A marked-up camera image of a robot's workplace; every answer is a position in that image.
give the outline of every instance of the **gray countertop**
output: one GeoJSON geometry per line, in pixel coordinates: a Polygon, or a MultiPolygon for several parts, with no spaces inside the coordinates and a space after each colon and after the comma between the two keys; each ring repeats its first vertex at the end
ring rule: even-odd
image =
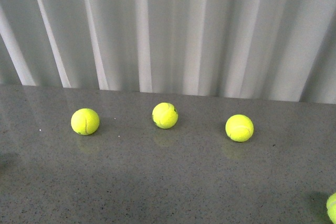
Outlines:
{"type": "Polygon", "coordinates": [[[0,86],[0,223],[330,223],[335,168],[335,105],[0,86]],[[80,108],[93,135],[70,126],[80,108]],[[239,113],[245,143],[225,134],[239,113]]]}

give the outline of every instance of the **yellow tennis ball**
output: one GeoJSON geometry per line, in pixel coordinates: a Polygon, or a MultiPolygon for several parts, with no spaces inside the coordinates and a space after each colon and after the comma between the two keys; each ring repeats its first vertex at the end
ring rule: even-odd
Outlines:
{"type": "Polygon", "coordinates": [[[327,200],[328,216],[332,223],[336,224],[336,193],[327,200]]]}
{"type": "Polygon", "coordinates": [[[174,105],[167,102],[158,104],[152,112],[154,123],[162,129],[173,127],[178,118],[178,113],[174,105]]]}
{"type": "Polygon", "coordinates": [[[72,115],[71,127],[80,135],[90,135],[99,127],[99,116],[92,109],[77,110],[72,115]]]}
{"type": "Polygon", "coordinates": [[[253,135],[254,127],[247,116],[233,115],[227,120],[225,131],[233,141],[245,142],[253,135]]]}

